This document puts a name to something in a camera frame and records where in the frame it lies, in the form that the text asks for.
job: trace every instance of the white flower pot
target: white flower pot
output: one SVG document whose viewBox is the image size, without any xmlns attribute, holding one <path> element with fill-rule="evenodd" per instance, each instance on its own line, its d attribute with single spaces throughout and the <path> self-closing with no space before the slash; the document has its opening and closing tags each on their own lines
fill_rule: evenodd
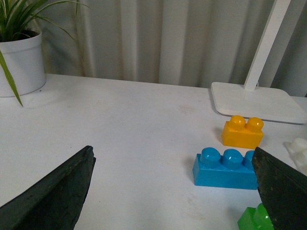
<svg viewBox="0 0 307 230">
<path fill-rule="evenodd" d="M 46 82 L 41 43 L 41 33 L 20 41 L 0 42 L 0 50 L 20 95 L 33 92 Z M 0 66 L 0 97 L 12 96 L 14 93 Z"/>
</svg>

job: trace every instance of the white desk lamp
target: white desk lamp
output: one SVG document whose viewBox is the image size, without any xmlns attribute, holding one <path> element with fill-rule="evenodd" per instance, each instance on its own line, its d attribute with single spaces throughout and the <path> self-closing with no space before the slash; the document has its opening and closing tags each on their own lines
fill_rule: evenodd
<svg viewBox="0 0 307 230">
<path fill-rule="evenodd" d="M 275 0 L 245 84 L 213 82 L 216 110 L 224 115 L 304 124 L 305 111 L 283 90 L 256 87 L 291 0 Z"/>
</svg>

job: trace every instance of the potted plant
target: potted plant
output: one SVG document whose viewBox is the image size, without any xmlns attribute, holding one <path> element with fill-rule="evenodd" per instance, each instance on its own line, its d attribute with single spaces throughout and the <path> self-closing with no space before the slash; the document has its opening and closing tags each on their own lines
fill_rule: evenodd
<svg viewBox="0 0 307 230">
<path fill-rule="evenodd" d="M 44 10 L 63 3 L 74 3 L 77 10 L 79 4 L 84 5 L 79 0 L 59 0 L 52 3 L 50 0 L 0 0 L 0 87 L 7 87 L 3 93 L 0 92 L 0 96 L 15 95 L 22 106 L 19 87 L 20 94 L 26 94 L 45 84 L 41 32 L 31 29 L 30 24 L 33 20 L 40 19 L 59 27 L 72 38 L 51 19 L 40 16 Z"/>
</svg>

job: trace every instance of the lamp base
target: lamp base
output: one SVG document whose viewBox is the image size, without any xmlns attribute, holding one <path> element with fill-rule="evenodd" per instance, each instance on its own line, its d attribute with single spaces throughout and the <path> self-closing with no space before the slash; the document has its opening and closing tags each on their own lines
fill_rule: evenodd
<svg viewBox="0 0 307 230">
<path fill-rule="evenodd" d="M 216 110 L 223 115 L 258 117 L 262 120 L 305 124 L 306 112 L 283 90 L 213 82 L 211 91 Z"/>
</svg>

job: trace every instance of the green toy block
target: green toy block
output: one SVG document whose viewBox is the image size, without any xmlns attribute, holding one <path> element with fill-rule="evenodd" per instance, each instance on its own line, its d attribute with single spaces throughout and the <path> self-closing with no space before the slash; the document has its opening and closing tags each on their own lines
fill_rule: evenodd
<svg viewBox="0 0 307 230">
<path fill-rule="evenodd" d="M 271 219 L 263 204 L 248 207 L 238 221 L 240 230 L 274 230 Z"/>
</svg>

